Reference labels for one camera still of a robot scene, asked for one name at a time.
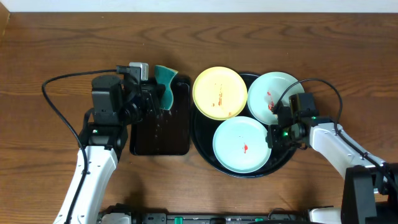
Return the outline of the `light blue plate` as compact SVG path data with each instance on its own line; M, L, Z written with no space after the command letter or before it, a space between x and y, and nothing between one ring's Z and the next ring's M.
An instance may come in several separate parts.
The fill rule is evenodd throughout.
M248 91L247 103L251 114L263 124L277 124L277 116L271 108L295 82L295 77L284 72L269 72L255 79Z
M213 136L213 152L228 170L248 174L263 167L271 156L267 129L255 119L237 116L223 121Z

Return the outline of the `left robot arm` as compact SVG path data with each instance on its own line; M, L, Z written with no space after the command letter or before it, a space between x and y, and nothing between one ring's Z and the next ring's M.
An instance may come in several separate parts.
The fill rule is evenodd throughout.
M70 128L78 143L78 159L56 223L102 220L100 206L125 147L127 127L171 109L171 84L176 74L177 71L158 65L155 77L150 79L146 63L92 72L93 107L84 115L81 132Z

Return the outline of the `green yellow sponge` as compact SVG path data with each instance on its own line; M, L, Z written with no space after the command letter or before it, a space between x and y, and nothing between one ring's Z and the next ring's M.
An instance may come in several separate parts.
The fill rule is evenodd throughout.
M160 97L160 108L162 110L170 110L174 103L174 94L171 89L171 84L172 80L178 74L178 71L163 65L156 65L154 71L157 84L165 87L164 93Z

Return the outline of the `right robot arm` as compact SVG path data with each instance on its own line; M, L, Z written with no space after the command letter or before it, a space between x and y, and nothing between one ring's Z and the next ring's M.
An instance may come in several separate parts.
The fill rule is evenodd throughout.
M267 143L273 150L312 148L344 179L341 207L313 208L310 223L397 223L397 164L388 164L353 140L336 121L320 116L310 93L271 107L277 124Z

